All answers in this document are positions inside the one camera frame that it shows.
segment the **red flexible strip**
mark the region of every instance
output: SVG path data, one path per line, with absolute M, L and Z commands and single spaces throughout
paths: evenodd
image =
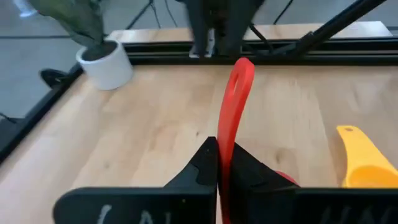
M 254 65 L 247 58 L 239 59 L 229 76 L 221 105 L 217 141 L 221 157 L 222 189 L 220 195 L 224 224 L 230 224 L 228 192 L 235 137 L 253 79 Z

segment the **yellow plastic piece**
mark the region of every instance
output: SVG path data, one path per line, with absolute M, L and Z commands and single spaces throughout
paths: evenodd
M 397 188 L 398 171 L 355 126 L 337 126 L 347 153 L 343 187 Z

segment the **wooden table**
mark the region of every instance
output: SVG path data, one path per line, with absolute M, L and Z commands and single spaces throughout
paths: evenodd
M 268 38 L 297 38 L 317 26 L 259 29 Z M 388 35 L 380 22 L 355 23 L 339 34 Z M 189 35 L 129 30 L 111 38 Z M 77 187 L 166 184 L 216 134 L 231 68 L 135 66 L 133 79 L 114 91 L 96 90 L 82 75 L 1 166 L 1 223 L 52 223 L 56 199 Z M 236 142 L 301 186 L 337 187 L 346 158 L 335 128 L 352 124 L 398 166 L 397 75 L 397 67 L 256 66 Z

